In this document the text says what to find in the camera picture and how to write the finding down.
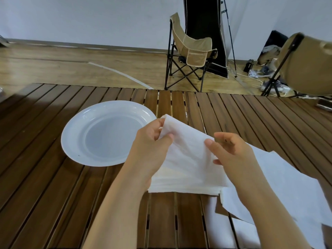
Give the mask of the person's left hand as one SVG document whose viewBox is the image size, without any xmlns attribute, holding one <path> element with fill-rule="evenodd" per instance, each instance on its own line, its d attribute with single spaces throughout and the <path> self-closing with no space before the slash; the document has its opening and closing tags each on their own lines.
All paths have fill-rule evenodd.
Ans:
<svg viewBox="0 0 332 249">
<path fill-rule="evenodd" d="M 160 139 L 165 118 L 157 118 L 140 128 L 132 143 L 128 157 L 124 163 L 124 174 L 133 179 L 134 184 L 147 191 L 152 176 L 160 169 L 166 155 L 156 151 L 156 140 Z"/>
</svg>

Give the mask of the person's right hand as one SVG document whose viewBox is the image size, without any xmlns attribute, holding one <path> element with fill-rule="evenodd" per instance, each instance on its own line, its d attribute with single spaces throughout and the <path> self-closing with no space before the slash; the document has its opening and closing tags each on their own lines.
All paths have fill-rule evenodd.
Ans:
<svg viewBox="0 0 332 249">
<path fill-rule="evenodd" d="M 253 149 L 239 135 L 215 132 L 214 141 L 226 150 L 225 163 L 217 165 L 223 167 L 242 203 L 245 204 L 270 189 Z"/>
</svg>

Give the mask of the white paper towel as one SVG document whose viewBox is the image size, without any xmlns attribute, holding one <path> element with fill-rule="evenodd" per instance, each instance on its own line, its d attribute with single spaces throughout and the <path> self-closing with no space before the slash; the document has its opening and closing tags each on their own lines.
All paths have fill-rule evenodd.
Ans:
<svg viewBox="0 0 332 249">
<path fill-rule="evenodd" d="M 165 114 L 160 138 L 171 133 L 174 140 L 160 169 L 153 175 L 149 193 L 180 192 L 217 196 L 231 182 L 216 157 L 204 144 L 209 135 Z"/>
</svg>

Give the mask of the person's right forearm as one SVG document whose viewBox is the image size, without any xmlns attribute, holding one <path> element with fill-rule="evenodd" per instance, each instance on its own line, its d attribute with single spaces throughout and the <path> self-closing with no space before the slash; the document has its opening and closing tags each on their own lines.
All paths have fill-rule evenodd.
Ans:
<svg viewBox="0 0 332 249">
<path fill-rule="evenodd" d="M 262 249 L 311 249 L 271 187 L 238 188 L 256 226 Z"/>
</svg>

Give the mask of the person's left forearm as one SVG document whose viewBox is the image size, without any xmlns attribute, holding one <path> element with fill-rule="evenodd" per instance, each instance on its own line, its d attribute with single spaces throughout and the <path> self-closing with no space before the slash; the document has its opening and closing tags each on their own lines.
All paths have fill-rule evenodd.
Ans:
<svg viewBox="0 0 332 249">
<path fill-rule="evenodd" d="M 139 207 L 148 180 L 117 176 L 110 186 L 82 249 L 136 249 Z"/>
</svg>

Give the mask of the white round plate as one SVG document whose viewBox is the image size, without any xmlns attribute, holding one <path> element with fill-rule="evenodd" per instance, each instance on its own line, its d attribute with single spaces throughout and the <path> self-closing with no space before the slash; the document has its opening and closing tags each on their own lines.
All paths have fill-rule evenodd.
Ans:
<svg viewBox="0 0 332 249">
<path fill-rule="evenodd" d="M 155 120 L 142 104 L 126 100 L 92 105 L 72 117 L 61 134 L 64 153 L 85 166 L 108 167 L 124 163 L 136 133 Z"/>
</svg>

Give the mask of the flat white paper sheet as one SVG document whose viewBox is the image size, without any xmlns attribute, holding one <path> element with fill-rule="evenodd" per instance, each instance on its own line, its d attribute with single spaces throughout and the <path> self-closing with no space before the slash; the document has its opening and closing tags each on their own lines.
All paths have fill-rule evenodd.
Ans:
<svg viewBox="0 0 332 249">
<path fill-rule="evenodd" d="M 332 227 L 332 211 L 318 180 L 297 171 L 275 151 L 266 152 L 252 145 L 250 147 L 272 190 L 310 246 L 326 249 L 322 225 Z M 210 151 L 207 152 L 210 155 L 210 163 L 205 167 L 207 182 L 221 186 L 221 203 L 228 212 L 253 225 L 251 214 L 240 201 L 223 167 L 214 164 L 213 159 L 216 157 Z"/>
</svg>

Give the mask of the beige folding camping chair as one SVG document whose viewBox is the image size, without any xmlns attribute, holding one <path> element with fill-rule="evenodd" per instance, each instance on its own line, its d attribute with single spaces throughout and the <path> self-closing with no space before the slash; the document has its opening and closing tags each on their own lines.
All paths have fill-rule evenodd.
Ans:
<svg viewBox="0 0 332 249">
<path fill-rule="evenodd" d="M 197 92 L 202 92 L 205 74 L 217 56 L 218 50 L 213 49 L 212 39 L 210 37 L 203 39 L 189 37 L 181 27 L 178 13 L 174 13 L 170 16 L 164 89 L 168 90 L 186 79 Z M 178 71 L 183 74 L 183 77 L 168 85 L 168 77 Z"/>
<path fill-rule="evenodd" d="M 276 71 L 261 96 L 274 90 L 280 97 L 277 83 L 282 79 L 282 84 L 294 92 L 291 98 L 332 97 L 332 42 L 295 33 L 285 42 L 273 66 Z"/>
</svg>

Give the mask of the silver metal object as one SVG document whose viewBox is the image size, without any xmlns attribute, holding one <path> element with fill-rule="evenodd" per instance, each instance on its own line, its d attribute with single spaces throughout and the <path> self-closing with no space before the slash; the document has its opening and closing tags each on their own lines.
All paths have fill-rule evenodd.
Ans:
<svg viewBox="0 0 332 249">
<path fill-rule="evenodd" d="M 315 106 L 327 112 L 332 112 L 332 100 L 318 99 Z"/>
</svg>

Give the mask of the black light stand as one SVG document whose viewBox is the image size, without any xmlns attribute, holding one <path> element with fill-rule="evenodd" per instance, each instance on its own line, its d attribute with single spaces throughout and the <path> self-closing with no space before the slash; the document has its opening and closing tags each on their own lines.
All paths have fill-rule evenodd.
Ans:
<svg viewBox="0 0 332 249">
<path fill-rule="evenodd" d="M 234 53 L 234 46 L 233 46 L 233 39 L 232 39 L 232 33 L 231 33 L 231 28 L 230 28 L 230 22 L 229 22 L 229 14 L 228 14 L 228 9 L 227 9 L 227 4 L 226 0 L 223 0 L 223 4 L 225 6 L 225 13 L 226 13 L 226 18 L 227 18 L 227 24 L 228 24 L 228 29 L 229 29 L 229 36 L 230 36 L 230 42 L 231 42 L 231 51 L 233 55 L 233 63 L 234 63 L 234 78 L 237 80 L 238 75 L 237 75 L 237 66 L 236 66 L 236 61 L 235 61 L 235 53 Z"/>
</svg>

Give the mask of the black backdrop panel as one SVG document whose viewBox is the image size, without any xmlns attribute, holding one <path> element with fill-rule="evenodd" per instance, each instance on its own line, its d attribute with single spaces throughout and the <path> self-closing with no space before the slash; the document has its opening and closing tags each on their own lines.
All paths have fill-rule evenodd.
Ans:
<svg viewBox="0 0 332 249">
<path fill-rule="evenodd" d="M 183 0 L 185 33 L 194 39 L 210 37 L 218 56 L 208 72 L 228 78 L 226 51 L 221 15 L 222 0 Z"/>
</svg>

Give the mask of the black bag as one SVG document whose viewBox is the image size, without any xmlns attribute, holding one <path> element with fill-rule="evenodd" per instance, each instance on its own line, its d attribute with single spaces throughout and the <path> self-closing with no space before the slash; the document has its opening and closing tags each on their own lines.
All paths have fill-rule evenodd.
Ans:
<svg viewBox="0 0 332 249">
<path fill-rule="evenodd" d="M 273 30 L 258 57 L 257 64 L 262 66 L 277 58 L 287 40 L 288 36 Z"/>
</svg>

